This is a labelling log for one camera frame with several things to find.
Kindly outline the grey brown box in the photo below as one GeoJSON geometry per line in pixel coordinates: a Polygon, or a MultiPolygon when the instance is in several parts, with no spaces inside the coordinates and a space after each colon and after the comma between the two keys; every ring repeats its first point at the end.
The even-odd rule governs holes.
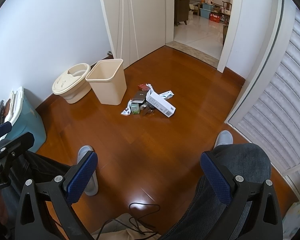
{"type": "Polygon", "coordinates": [[[146,100],[147,91],[139,90],[132,98],[132,103],[143,104],[146,100]]]}

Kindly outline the white long carton box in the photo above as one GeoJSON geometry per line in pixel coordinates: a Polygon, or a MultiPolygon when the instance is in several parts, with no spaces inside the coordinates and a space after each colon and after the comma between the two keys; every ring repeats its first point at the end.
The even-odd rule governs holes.
{"type": "Polygon", "coordinates": [[[153,105],[157,110],[159,110],[166,117],[170,117],[175,113],[175,107],[162,98],[155,91],[149,90],[146,94],[146,101],[153,105]]]}

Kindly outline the white orange snack wrapper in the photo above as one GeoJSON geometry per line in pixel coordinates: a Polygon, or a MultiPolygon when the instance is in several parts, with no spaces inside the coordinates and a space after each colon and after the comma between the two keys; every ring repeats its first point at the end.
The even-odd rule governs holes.
{"type": "Polygon", "coordinates": [[[153,86],[150,83],[147,83],[146,86],[149,88],[147,95],[156,94],[155,90],[153,89],[153,86]]]}

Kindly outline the white bedroom door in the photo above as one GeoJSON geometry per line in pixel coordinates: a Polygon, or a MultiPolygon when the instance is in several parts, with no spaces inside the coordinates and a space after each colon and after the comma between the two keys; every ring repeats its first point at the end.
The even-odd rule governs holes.
{"type": "Polygon", "coordinates": [[[123,67],[173,41],[174,0],[100,0],[111,52],[123,67]]]}

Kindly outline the left grey slipper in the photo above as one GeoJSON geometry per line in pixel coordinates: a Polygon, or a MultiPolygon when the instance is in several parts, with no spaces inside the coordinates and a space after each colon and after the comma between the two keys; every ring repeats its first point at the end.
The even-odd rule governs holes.
{"type": "MultiPolygon", "coordinates": [[[[89,152],[94,151],[90,145],[82,146],[77,154],[77,163],[79,164],[84,156],[89,152]]],[[[90,163],[88,160],[82,165],[82,169],[79,172],[79,176],[83,179],[83,182],[86,183],[88,176],[91,175],[84,192],[87,196],[94,196],[98,193],[98,181],[96,171],[92,173],[93,163],[90,163]]]]}

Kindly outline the grey slipper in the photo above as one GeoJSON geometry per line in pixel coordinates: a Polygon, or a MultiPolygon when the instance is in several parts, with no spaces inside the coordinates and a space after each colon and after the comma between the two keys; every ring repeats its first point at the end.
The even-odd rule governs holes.
{"type": "MultiPolygon", "coordinates": [[[[89,152],[94,151],[90,145],[82,146],[77,154],[77,163],[79,164],[84,156],[89,152]]],[[[88,160],[82,165],[82,169],[79,172],[79,176],[83,179],[83,182],[86,183],[88,176],[91,175],[84,192],[87,196],[94,196],[98,193],[98,181],[96,171],[92,173],[93,163],[90,163],[88,160]]]]}
{"type": "Polygon", "coordinates": [[[231,145],[231,144],[233,144],[232,134],[227,130],[223,130],[219,132],[219,134],[217,135],[215,145],[213,148],[216,148],[221,145],[231,145]]]}

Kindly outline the teal storage box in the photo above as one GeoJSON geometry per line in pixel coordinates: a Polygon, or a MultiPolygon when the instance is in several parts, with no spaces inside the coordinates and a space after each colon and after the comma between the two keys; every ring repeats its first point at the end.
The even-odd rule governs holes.
{"type": "Polygon", "coordinates": [[[9,133],[3,135],[0,140],[13,140],[26,132],[30,132],[34,136],[34,145],[30,148],[30,151],[36,153],[46,141],[43,121],[27,99],[22,86],[15,92],[11,91],[10,100],[9,112],[5,122],[10,122],[12,129],[9,133]]]}

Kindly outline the grey trouser right leg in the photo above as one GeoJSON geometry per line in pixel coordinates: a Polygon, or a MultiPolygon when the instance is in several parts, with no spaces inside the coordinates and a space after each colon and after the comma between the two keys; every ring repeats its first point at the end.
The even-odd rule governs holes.
{"type": "MultiPolygon", "coordinates": [[[[210,151],[230,172],[231,181],[242,176],[245,182],[263,183],[271,176],[271,163],[260,146],[252,143],[219,145],[210,151]]],[[[231,185],[219,174],[211,182],[214,168],[198,181],[188,209],[161,239],[205,239],[233,200],[231,185]]]]}

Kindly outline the right grey slipper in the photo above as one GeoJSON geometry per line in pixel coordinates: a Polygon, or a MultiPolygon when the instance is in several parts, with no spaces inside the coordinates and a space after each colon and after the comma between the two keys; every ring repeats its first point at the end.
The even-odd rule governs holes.
{"type": "Polygon", "coordinates": [[[232,134],[227,130],[223,130],[219,132],[219,134],[217,135],[215,145],[213,148],[216,148],[221,145],[231,145],[231,144],[233,144],[232,134]]]}

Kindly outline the crumpled white orange wrapper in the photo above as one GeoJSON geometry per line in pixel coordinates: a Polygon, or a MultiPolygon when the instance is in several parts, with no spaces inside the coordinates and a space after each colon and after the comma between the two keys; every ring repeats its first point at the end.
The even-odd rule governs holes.
{"type": "Polygon", "coordinates": [[[132,99],[129,100],[127,103],[127,107],[121,112],[122,116],[129,116],[132,112],[131,110],[131,105],[132,105],[132,99]]]}

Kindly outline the small green box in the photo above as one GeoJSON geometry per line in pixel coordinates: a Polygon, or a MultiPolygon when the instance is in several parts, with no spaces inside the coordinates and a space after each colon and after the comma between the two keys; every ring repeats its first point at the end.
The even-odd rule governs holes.
{"type": "Polygon", "coordinates": [[[140,106],[138,103],[132,103],[130,109],[132,114],[140,114],[140,106]]]}

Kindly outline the white louvered closet door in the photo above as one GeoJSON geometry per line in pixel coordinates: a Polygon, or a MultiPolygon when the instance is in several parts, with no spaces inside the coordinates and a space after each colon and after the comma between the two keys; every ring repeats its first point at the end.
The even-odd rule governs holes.
{"type": "Polygon", "coordinates": [[[300,10],[276,72],[236,128],[264,149],[300,199],[300,10]]]}

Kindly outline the beige round lidded bucket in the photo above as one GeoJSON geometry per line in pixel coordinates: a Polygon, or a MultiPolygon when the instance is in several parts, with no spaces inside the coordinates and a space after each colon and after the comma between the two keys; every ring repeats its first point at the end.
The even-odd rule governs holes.
{"type": "Polygon", "coordinates": [[[78,102],[91,90],[91,85],[85,79],[90,70],[91,66],[86,63],[72,66],[54,81],[53,94],[61,96],[69,104],[78,102]]]}

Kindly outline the white blue flat carton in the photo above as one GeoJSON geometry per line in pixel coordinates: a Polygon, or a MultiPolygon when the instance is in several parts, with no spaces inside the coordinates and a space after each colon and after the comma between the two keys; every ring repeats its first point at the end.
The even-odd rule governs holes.
{"type": "Polygon", "coordinates": [[[171,90],[169,90],[169,91],[160,93],[159,96],[165,100],[168,100],[174,96],[174,93],[171,90]]]}

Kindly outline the red cigarette pack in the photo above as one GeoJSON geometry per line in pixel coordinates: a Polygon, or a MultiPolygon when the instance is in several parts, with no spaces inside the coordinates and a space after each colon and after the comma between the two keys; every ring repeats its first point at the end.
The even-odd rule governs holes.
{"type": "Polygon", "coordinates": [[[138,85],[138,89],[141,91],[149,91],[150,87],[148,87],[146,84],[140,84],[138,85]]]}

